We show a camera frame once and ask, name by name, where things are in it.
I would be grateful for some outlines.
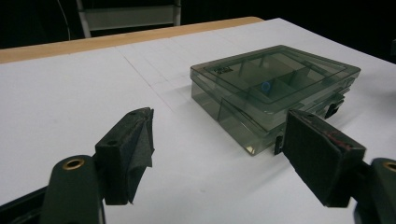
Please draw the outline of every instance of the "chair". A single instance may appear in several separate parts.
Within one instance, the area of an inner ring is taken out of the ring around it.
[[[97,1],[76,0],[85,38],[91,31],[128,27],[180,25],[181,0]]]

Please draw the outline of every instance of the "white table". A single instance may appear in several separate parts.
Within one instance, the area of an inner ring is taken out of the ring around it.
[[[396,65],[275,19],[106,49],[0,64],[0,204],[48,184],[52,167],[94,145],[127,112],[154,108],[153,168],[134,205],[107,223],[354,223],[355,202],[327,208],[288,159],[250,157],[191,99],[190,67],[287,45],[361,68],[327,121],[396,159]]]

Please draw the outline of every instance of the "plastic box lid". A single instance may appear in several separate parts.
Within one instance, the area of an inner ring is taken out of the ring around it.
[[[274,46],[191,67],[191,96],[250,154],[283,134],[289,109],[324,119],[344,102],[358,67]]]

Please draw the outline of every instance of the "transparent plastic box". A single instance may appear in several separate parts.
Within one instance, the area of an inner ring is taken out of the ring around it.
[[[250,155],[271,147],[289,109],[324,119],[344,102],[360,73],[287,46],[275,46],[191,67],[191,97]]]

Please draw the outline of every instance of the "brass insert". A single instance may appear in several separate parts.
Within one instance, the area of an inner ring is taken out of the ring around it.
[[[73,159],[64,163],[64,170],[75,170],[84,165],[83,159]]]
[[[396,162],[386,161],[384,162],[384,166],[390,169],[393,172],[396,172]]]

